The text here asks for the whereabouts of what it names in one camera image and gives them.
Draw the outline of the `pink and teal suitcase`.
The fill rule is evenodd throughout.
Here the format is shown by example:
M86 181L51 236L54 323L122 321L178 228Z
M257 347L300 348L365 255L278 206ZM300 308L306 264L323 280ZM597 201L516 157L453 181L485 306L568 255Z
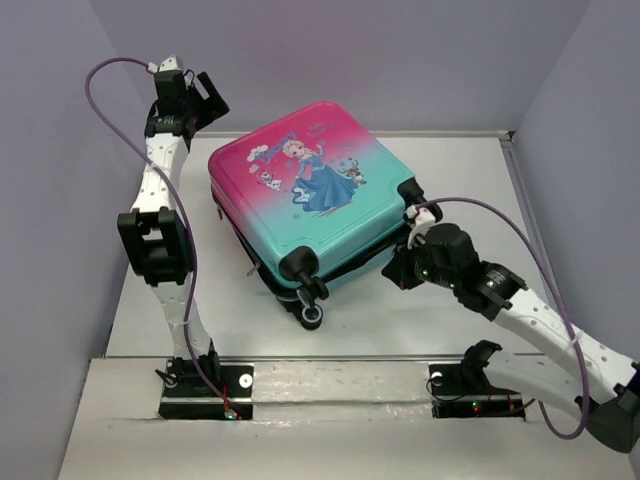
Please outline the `pink and teal suitcase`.
M347 110L321 101L215 150L211 192L277 301L307 330L337 279L407 241L415 173Z

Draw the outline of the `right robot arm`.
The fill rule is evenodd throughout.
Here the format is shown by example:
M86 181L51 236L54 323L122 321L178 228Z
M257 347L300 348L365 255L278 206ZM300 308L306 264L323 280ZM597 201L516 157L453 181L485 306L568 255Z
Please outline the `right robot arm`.
M597 441L629 453L639 439L639 364L563 320L526 282L503 265L480 259L455 224L414 229L397 245L382 274L402 290L423 283L449 290L467 310L535 347L523 360L480 341L465 353L462 384L516 390L583 422Z

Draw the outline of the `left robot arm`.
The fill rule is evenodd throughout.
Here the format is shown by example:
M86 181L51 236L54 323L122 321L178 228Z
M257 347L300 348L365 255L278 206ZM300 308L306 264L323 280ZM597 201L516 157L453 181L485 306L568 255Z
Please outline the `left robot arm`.
M161 377L201 395L221 395L224 377L213 340L195 302L197 254L177 187L192 139L228 108L208 76L198 75L201 96L185 72L168 63L152 71L157 98L147 116L146 151L139 193L117 229L134 273L151 288L173 342L173 358Z

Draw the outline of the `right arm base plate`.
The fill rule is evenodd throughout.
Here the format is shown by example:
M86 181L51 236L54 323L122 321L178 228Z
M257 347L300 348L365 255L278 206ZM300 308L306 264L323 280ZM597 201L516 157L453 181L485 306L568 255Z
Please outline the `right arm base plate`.
M428 367L425 389L432 398L435 419L526 418L533 400L489 383L484 369L502 347L481 340L469 347L457 363L435 363Z

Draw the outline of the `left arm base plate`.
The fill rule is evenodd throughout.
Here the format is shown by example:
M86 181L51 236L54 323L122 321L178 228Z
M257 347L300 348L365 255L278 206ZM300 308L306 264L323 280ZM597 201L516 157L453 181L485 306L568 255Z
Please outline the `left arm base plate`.
M165 420L243 421L254 413L252 363L223 363L221 382L212 390L189 366L178 372L176 362L155 370L162 381L158 415Z

